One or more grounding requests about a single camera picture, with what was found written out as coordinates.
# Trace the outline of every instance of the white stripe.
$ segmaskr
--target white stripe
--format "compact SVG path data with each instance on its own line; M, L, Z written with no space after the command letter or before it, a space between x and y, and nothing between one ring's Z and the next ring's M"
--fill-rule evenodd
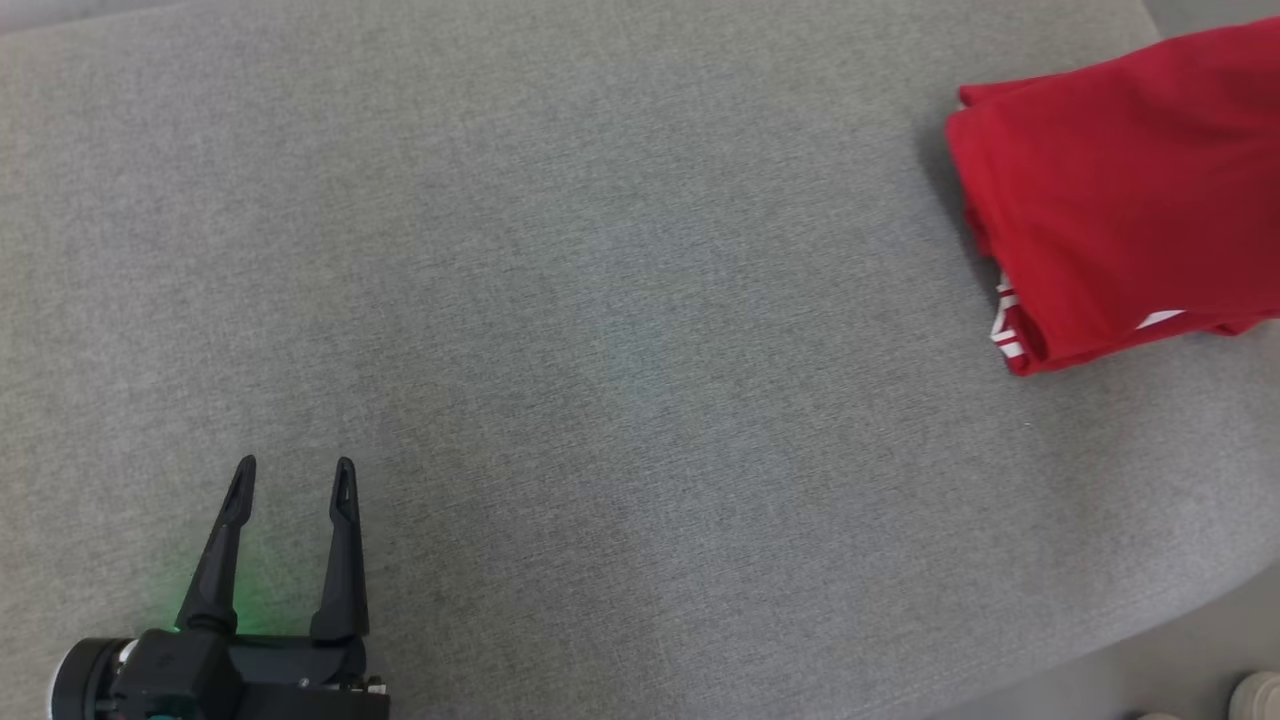
M1009 323L1005 322L1005 309L1001 307L1001 309L996 310L996 324L991 325L991 337L992 337L992 340L995 340L997 334L1005 332L1005 327L1007 324Z
M1140 325L1138 325L1138 329L1140 331L1142 328L1146 328L1147 325L1155 325L1156 323L1164 323L1165 320L1167 320L1170 318L1175 318L1178 315L1181 315L1185 311L1187 310L1161 310L1160 313L1152 313L1151 315L1147 315L1147 319L1143 320Z

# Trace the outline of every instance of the folded red shirt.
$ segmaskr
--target folded red shirt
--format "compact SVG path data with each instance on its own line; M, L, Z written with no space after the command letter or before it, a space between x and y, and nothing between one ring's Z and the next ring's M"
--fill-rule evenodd
M1280 318L1280 18L960 100L947 140L1014 373Z

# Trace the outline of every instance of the couch cushion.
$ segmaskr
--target couch cushion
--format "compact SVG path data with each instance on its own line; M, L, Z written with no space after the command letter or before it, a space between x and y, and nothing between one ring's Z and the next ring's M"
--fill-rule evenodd
M1280 333L1030 380L942 122L1137 1L192 4L0 38L0 701L361 475L396 717L908 717L1276 557Z

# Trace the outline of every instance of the white shoe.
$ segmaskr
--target white shoe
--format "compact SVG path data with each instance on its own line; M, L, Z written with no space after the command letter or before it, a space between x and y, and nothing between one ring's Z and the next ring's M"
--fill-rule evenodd
M1230 720L1280 720L1280 673L1254 673L1235 685Z

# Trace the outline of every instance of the gray fabric surface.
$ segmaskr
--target gray fabric surface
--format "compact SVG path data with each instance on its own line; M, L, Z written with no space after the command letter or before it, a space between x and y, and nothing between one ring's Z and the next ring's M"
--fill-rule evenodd
M956 85L1137 1L191 4L0 38L0 705L361 474L396 717L911 717L1277 557L1280 332L1015 379Z
M0 33L97 18L178 0L0 0Z
M1280 0L1146 0L1165 37L1280 15Z

